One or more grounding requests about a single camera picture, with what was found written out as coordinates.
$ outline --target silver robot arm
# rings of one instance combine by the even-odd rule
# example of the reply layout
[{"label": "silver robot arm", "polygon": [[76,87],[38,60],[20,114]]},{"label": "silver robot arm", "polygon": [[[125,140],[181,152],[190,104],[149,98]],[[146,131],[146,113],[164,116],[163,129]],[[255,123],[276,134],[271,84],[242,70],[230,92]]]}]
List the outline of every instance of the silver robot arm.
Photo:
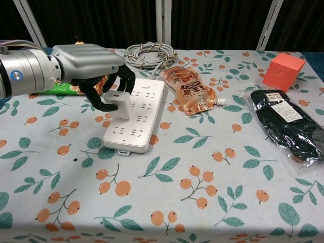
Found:
[{"label": "silver robot arm", "polygon": [[54,82],[79,86],[91,104],[102,111],[117,110],[104,104],[94,89],[109,74],[103,91],[110,89],[119,76],[119,91],[131,93],[135,74],[123,57],[93,44],[54,46],[48,56],[43,50],[8,50],[0,43],[0,99],[51,89]]}]

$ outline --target white plug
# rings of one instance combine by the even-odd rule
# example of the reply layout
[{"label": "white plug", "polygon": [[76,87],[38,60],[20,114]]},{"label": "white plug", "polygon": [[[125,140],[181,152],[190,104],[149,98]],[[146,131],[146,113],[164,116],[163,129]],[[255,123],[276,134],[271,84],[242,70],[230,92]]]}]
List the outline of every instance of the white plug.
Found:
[{"label": "white plug", "polygon": [[106,104],[114,104],[118,110],[109,114],[113,118],[130,119],[132,113],[131,96],[127,92],[109,90],[104,94],[103,99]]}]

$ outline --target power strip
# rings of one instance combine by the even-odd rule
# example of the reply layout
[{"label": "power strip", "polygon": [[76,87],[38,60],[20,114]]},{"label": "power strip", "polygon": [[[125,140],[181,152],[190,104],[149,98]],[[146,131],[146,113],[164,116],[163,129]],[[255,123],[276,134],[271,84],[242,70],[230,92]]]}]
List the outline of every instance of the power strip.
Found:
[{"label": "power strip", "polygon": [[131,152],[145,153],[164,89],[163,81],[137,78],[131,94],[131,118],[113,118],[103,136],[104,145],[125,156]]}]

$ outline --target white label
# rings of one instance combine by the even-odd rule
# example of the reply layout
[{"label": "white label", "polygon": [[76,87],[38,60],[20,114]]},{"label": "white label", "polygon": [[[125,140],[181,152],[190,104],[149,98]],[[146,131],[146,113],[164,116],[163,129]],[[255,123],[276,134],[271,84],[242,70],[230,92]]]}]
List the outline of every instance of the white label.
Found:
[{"label": "white label", "polygon": [[272,109],[275,110],[286,122],[291,123],[295,120],[302,119],[303,117],[286,101],[272,105]]},{"label": "white label", "polygon": [[266,94],[266,96],[268,97],[268,100],[270,102],[283,100],[282,96],[279,93],[270,93],[270,94]]}]

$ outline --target power cord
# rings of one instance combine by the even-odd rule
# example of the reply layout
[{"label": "power cord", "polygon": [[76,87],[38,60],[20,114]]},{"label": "power cord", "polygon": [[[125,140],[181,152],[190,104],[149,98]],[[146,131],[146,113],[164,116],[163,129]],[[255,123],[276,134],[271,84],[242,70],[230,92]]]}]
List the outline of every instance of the power cord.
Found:
[{"label": "power cord", "polygon": [[[158,61],[146,62],[145,57],[140,57],[142,53],[157,52],[160,57]],[[125,61],[133,67],[154,69],[149,79],[154,79],[154,74],[160,69],[165,69],[174,63],[173,59],[178,57],[178,53],[173,48],[164,43],[152,43],[132,45],[126,49]]]}]

